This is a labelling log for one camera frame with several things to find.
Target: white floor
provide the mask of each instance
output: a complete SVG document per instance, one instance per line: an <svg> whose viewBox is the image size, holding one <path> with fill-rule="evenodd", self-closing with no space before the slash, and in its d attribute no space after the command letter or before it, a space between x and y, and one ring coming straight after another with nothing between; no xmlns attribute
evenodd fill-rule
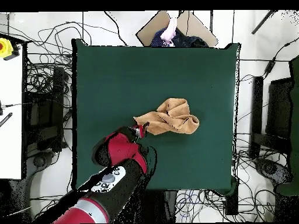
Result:
<svg viewBox="0 0 299 224"><path fill-rule="evenodd" d="M156 11L145 11L145 12L119 12L114 11L110 14L113 16L114 20L118 23L120 29L120 36L129 46L142 46L137 37L136 32L140 30L154 15ZM178 12L169 12L170 16L177 15ZM274 57L275 53L287 42L296 39L299 36L299 26L298 17L293 11L280 10L275 13L274 16L269 18L265 24L257 31L255 35L252 35L252 30L258 25L258 23L263 19L267 10L235 10L234 16L234 28L233 24L233 10L214 10L213 18L213 33L218 38L217 48L224 48L227 44L231 43L241 43L241 55L240 58L243 60L270 60ZM203 22L203 24L209 29L210 27L210 11L208 10L195 10L194 14ZM82 12L39 12L39 13L10 13L9 19L9 34L18 37L16 34L24 35L35 40L45 40L50 34L51 29L59 24L65 22L78 22L82 23ZM0 24L7 25L6 15L0 14ZM0 32L7 33L7 26L0 25ZM97 26L103 27L105 29L117 32L115 24L103 13L103 12L84 12L84 28L91 35L91 39L87 32L82 33L82 27L76 23L69 23L63 26L57 27L57 31L60 31L66 27L72 26L73 28L62 31L59 34L61 43L64 46L64 51L71 52L71 39L83 37L85 42L93 45L110 45L117 46L123 43L119 40L118 35L115 33L97 28L89 27ZM40 32L40 38L38 31L41 29L50 29ZM55 44L55 32L47 40L48 43ZM46 44L48 50L53 53L58 53L58 48ZM42 47L37 47L33 43L28 45L29 53L46 53L45 49ZM281 50L277 56L277 60L282 62L276 62L272 73L264 81L264 104L268 101L268 87L272 80L286 78L290 76L288 62L292 58L299 54L299 43L293 43L290 46ZM39 55L29 54L29 58L32 62L39 62ZM267 61L240 61L240 79L247 75L263 75L266 68ZM248 114L251 111L251 87L252 80L245 80L240 82L239 87L239 106L238 106L238 119L242 116ZM265 131L267 107L263 108L263 132ZM250 116L242 119L237 126L237 132L239 133L249 133L249 120ZM67 128L72 127L72 122L70 121ZM72 133L70 130L65 130L65 138L69 146L72 146ZM238 135L237 146L247 146L246 141L248 141L249 135ZM72 163L72 152L69 149L64 149L60 153L60 158L58 162L43 172L37 174L34 178L31 197L37 198L42 196L52 196L52 195L63 195L67 192L67 185L71 174L71 163ZM246 169L242 169L240 166L238 170L238 175L241 180L250 186L253 194L258 190L268 189L272 190L273 187L271 182L258 175L257 172L250 166ZM182 195L178 197L178 207L180 207L181 202L188 201L189 203L198 203L197 198L198 191L180 191ZM200 194L200 198L203 201L203 193ZM253 208L253 200L248 198L251 196L249 188L246 184L239 186L239 198L240 198L240 211L251 210ZM215 199L217 196L213 196L215 205L219 207L219 211L223 214L222 203ZM257 196L257 200L261 204L273 204L274 197L268 192L261 192ZM46 206L49 201L33 201L32 212L33 215L40 212L40 210ZM184 208L177 214L177 222L222 222L223 218L220 212L210 206L203 204L195 204L192 208L192 204L187 204ZM271 221L273 215L270 210L266 210L265 216L264 209L260 209L261 215L264 221ZM253 214L241 214L242 216L237 216L233 219L231 216L227 218L230 221L254 221L256 215L255 211L251 211ZM256 222L263 221L260 217L256 219Z"/></svg>

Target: cardboard box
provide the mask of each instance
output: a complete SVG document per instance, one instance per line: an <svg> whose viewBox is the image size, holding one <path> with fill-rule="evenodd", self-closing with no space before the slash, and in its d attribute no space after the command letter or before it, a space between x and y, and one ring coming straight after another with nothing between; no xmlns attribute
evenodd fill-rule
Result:
<svg viewBox="0 0 299 224"><path fill-rule="evenodd" d="M158 13L153 16L151 20L137 33L136 36L143 44L143 46L150 46L152 39L155 36L155 33L163 28L168 27L170 17L165 10L158 11ZM188 21L188 11L184 11L178 17L178 26L177 28L183 34L187 36L197 36L203 39L209 47L214 47L218 43L215 35L207 29L204 24L191 12L189 12L189 21Z"/></svg>

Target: green tablecloth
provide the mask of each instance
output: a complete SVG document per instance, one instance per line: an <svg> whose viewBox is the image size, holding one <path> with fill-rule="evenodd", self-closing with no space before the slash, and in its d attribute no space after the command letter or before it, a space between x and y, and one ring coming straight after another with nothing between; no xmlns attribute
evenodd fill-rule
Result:
<svg viewBox="0 0 299 224"><path fill-rule="evenodd" d="M157 170L147 188L229 190L238 44L226 49L77 47L77 187L99 167L93 146L170 97L200 120L192 135L148 134Z"/></svg>

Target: dark cloth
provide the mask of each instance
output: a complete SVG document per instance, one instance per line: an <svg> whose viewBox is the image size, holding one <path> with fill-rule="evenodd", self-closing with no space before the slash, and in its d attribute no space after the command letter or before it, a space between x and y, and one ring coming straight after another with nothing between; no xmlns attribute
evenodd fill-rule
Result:
<svg viewBox="0 0 299 224"><path fill-rule="evenodd" d="M172 39L175 47L196 47L196 48L207 48L208 45L200 37L197 36L184 36L176 32L176 36Z"/></svg>
<svg viewBox="0 0 299 224"><path fill-rule="evenodd" d="M166 28L161 29L155 33L154 38L152 39L151 47L168 47L167 43L164 42L160 36L166 30Z"/></svg>

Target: orange towel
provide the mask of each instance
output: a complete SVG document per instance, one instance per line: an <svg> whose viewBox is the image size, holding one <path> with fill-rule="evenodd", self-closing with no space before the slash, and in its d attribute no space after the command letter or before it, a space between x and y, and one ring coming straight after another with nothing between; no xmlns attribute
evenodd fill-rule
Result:
<svg viewBox="0 0 299 224"><path fill-rule="evenodd" d="M169 98L156 111L140 117L134 117L138 125L149 122L147 131L159 135L167 131L192 134L199 126L197 117L190 115L189 105L185 99Z"/></svg>

